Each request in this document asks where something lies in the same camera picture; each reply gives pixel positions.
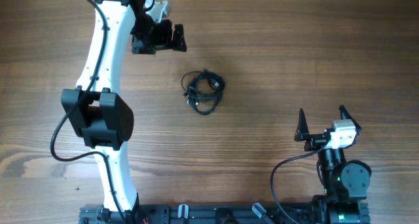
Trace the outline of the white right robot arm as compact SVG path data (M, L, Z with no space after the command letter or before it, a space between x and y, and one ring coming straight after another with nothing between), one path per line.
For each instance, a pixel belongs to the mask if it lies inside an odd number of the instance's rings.
M299 110L295 141L304 141L304 150L318 156L318 175L324 195L313 198L316 223L370 223L367 198L372 170L360 160L346 160L344 150L355 145L362 128L346 108L339 107L340 119L320 134L311 134L304 110Z

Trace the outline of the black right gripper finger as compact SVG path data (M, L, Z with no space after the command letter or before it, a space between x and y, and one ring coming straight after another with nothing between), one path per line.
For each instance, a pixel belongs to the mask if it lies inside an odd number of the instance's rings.
M298 125L295 132L295 141L305 141L308 140L310 137L306 116L304 113L303 108L300 108L299 110L299 119L298 119Z
M344 105L340 105L339 106L339 111L340 111L340 118L342 120L351 120L355 126L355 130L356 131L362 131L362 127L356 122L356 120L349 114L349 112L347 111L347 109L345 108Z

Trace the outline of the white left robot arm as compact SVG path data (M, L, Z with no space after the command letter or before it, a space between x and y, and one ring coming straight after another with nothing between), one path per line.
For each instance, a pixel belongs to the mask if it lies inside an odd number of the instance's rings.
M80 223L150 223L139 204L128 163L134 114L120 97L127 48L134 54L187 49L181 24L172 24L167 0L89 0L94 34L81 76L62 92L63 121L70 122L98 165L104 190L100 206L81 208Z

